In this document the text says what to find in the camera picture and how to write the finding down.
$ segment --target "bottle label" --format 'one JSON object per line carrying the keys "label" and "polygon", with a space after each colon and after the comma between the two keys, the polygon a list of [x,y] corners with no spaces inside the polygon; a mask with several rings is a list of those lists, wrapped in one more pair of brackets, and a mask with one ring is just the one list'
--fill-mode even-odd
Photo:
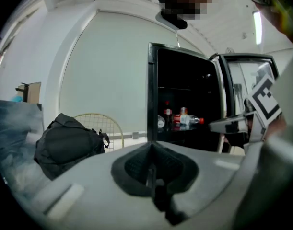
{"label": "bottle label", "polygon": [[164,110],[164,114],[171,115],[172,114],[172,110],[171,109],[165,109]]}

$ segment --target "can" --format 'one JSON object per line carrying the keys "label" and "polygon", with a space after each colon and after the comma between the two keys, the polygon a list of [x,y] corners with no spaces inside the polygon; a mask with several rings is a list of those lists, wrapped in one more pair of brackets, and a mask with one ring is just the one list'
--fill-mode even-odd
{"label": "can", "polygon": [[188,109],[186,108],[186,107],[182,107],[181,109],[180,109],[180,114],[182,115],[182,114],[188,114]]}

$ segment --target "bottle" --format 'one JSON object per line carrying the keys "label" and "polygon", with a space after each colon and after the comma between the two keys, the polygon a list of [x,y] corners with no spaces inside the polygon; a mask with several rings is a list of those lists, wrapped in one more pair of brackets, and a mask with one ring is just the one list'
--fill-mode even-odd
{"label": "bottle", "polygon": [[203,124],[204,118],[198,118],[193,115],[186,114],[177,114],[174,116],[174,123],[176,124],[184,124],[184,125],[194,125],[194,124]]}
{"label": "bottle", "polygon": [[172,109],[170,108],[170,102],[165,102],[165,108],[164,108],[164,119],[166,127],[169,128],[172,123]]}
{"label": "bottle", "polygon": [[165,125],[164,118],[158,115],[158,128],[163,128]]}

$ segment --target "backpack strap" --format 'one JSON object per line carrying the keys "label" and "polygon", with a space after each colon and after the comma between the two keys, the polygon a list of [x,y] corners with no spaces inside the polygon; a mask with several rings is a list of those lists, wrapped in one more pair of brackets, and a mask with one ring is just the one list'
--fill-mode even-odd
{"label": "backpack strap", "polygon": [[105,140],[108,142],[108,145],[106,145],[106,144],[104,143],[104,146],[105,146],[105,148],[108,148],[109,145],[110,145],[110,139],[109,139],[109,136],[107,135],[107,133],[103,133],[103,132],[102,132],[102,129],[100,129],[98,135],[99,135],[99,137],[100,137],[101,139],[102,139],[102,138],[105,138]]}

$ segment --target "person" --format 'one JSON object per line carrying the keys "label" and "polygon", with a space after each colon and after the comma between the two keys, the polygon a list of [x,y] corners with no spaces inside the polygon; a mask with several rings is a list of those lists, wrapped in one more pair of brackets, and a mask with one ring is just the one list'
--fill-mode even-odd
{"label": "person", "polygon": [[[293,11],[291,5],[279,2],[279,0],[252,0],[264,17],[275,26],[275,28],[285,34],[293,43]],[[201,4],[211,2],[211,0],[159,0],[169,14],[178,16],[200,14]],[[281,115],[269,124],[266,137],[274,133],[282,132],[287,127],[284,117]]]}

